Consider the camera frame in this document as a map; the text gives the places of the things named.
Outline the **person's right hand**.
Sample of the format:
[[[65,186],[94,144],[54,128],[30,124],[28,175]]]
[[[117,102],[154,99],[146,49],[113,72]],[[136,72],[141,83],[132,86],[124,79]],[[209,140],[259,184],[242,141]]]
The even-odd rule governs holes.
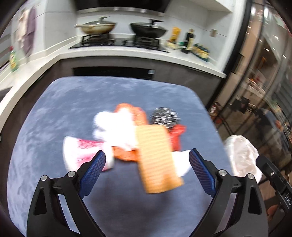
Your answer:
[[[280,206],[278,204],[275,204],[268,208],[267,210],[267,219],[268,222],[271,221],[280,221],[283,217],[281,211],[279,211]]]

